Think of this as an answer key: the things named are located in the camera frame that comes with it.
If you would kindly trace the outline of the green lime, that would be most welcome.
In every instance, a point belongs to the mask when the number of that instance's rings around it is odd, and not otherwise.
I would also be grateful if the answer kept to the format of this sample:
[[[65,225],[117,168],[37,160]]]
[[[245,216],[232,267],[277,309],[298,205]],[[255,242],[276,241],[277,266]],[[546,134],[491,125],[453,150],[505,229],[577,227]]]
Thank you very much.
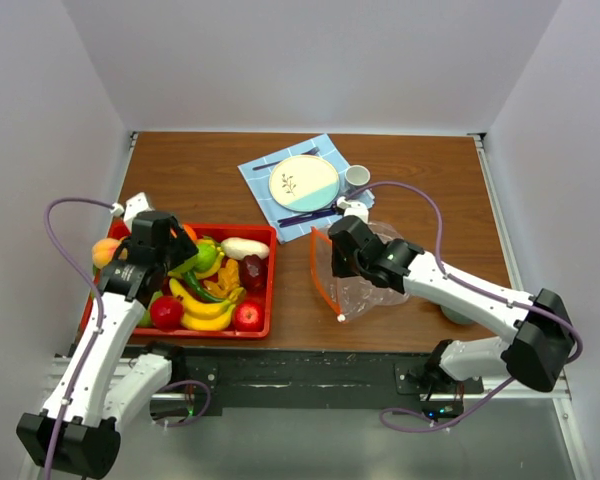
[[[192,269],[196,272],[209,270],[219,255],[218,247],[214,242],[198,242],[198,253],[194,256]]]

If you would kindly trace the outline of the clear orange zip top bag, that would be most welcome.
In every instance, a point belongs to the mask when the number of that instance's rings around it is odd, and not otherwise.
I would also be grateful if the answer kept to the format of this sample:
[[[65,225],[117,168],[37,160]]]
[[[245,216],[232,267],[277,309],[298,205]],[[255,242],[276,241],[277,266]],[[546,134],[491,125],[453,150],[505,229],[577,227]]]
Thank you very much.
[[[313,285],[339,323],[365,315],[374,307],[401,305],[410,298],[390,288],[375,287],[362,277],[338,278],[332,273],[331,240],[327,227],[311,229],[309,265]]]

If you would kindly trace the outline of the white radish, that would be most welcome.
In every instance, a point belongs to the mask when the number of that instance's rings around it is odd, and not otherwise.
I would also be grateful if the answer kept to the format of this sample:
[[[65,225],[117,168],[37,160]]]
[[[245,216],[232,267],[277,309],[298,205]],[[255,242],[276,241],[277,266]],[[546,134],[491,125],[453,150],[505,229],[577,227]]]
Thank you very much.
[[[270,254],[270,249],[265,243],[241,237],[229,237],[223,240],[221,248],[228,258],[238,261],[250,255],[264,260]]]

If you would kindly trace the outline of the dark red fruit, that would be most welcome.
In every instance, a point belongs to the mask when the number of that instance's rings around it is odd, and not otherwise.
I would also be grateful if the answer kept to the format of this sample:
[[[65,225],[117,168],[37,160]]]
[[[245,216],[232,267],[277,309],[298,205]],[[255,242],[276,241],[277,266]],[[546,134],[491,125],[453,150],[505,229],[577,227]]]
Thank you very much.
[[[255,254],[239,261],[239,280],[248,292],[263,290],[267,284],[267,262]]]

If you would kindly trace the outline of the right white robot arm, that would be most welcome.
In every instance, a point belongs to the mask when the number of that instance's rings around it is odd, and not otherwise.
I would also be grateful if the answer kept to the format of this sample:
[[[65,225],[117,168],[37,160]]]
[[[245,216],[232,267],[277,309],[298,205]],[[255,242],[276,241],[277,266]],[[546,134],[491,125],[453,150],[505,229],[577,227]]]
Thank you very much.
[[[561,297],[536,295],[482,280],[445,264],[403,239],[383,241],[361,219],[345,216],[328,230],[332,272],[444,306],[492,332],[470,341],[442,341],[424,368],[428,386],[449,392],[472,377],[509,375],[539,392],[553,390],[577,336]]]

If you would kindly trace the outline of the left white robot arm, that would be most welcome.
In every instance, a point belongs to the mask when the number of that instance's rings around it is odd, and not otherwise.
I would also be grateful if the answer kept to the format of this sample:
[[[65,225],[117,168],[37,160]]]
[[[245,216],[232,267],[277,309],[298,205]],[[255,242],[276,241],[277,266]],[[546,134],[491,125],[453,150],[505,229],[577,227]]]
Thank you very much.
[[[23,414],[16,427],[46,476],[104,478],[126,424],[153,394],[176,392],[187,380],[182,348],[153,342],[117,385],[111,383],[151,297],[169,271],[198,252],[172,214],[155,210],[135,216],[121,248],[126,257],[113,257],[92,285],[91,318],[58,385],[41,411]]]

